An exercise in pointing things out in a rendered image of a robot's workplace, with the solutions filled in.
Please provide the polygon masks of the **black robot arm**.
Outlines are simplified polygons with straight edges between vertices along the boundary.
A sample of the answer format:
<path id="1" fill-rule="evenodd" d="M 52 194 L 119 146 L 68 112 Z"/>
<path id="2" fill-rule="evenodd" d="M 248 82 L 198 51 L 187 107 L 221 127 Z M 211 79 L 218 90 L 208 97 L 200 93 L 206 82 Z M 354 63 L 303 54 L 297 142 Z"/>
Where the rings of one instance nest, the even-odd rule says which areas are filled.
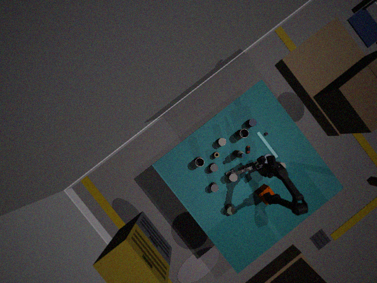
<path id="1" fill-rule="evenodd" d="M 267 156 L 266 159 L 268 165 L 270 165 L 268 167 L 268 171 L 273 173 L 275 177 L 277 177 L 284 183 L 284 185 L 292 195 L 293 200 L 292 202 L 289 202 L 288 200 L 282 199 L 278 194 L 271 195 L 270 192 L 268 192 L 263 195 L 265 201 L 268 202 L 269 205 L 280 204 L 288 209 L 291 209 L 292 212 L 297 216 L 307 213 L 307 202 L 305 201 L 304 196 L 298 191 L 296 186 L 290 180 L 285 167 L 281 163 L 276 163 L 275 156 Z M 268 171 L 264 166 L 258 169 L 258 172 L 264 177 L 267 177 Z M 302 201 L 302 203 L 298 203 L 298 201 L 300 200 Z"/>

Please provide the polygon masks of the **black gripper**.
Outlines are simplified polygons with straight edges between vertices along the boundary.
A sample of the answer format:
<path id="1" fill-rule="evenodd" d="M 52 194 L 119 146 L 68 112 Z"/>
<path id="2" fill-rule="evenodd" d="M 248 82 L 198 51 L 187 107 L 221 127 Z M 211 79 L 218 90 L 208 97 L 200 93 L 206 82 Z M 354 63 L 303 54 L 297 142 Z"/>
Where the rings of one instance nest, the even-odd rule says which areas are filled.
<path id="1" fill-rule="evenodd" d="M 264 156 L 260 156 L 260 157 L 257 159 L 257 161 L 259 162 L 259 165 L 262 164 L 262 165 L 266 168 L 266 170 L 268 171 L 268 167 L 269 167 L 270 165 L 268 165 L 268 163 L 265 163 L 266 158 L 265 158 Z M 272 178 L 273 176 L 274 176 L 274 174 L 268 171 L 268 173 L 267 173 L 267 177 L 268 177 L 268 178 Z"/>

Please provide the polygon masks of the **dark bottle with cap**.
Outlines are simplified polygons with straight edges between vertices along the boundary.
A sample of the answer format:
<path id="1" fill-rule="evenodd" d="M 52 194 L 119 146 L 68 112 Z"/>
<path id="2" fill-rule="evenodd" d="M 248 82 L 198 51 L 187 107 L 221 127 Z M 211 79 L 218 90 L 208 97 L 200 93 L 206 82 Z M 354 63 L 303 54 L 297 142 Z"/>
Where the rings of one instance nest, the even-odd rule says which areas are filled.
<path id="1" fill-rule="evenodd" d="M 243 151 L 235 150 L 235 151 L 233 152 L 233 156 L 234 156 L 234 157 L 238 157 L 238 158 L 243 158 L 243 157 L 245 157 L 245 154 L 244 154 Z"/>

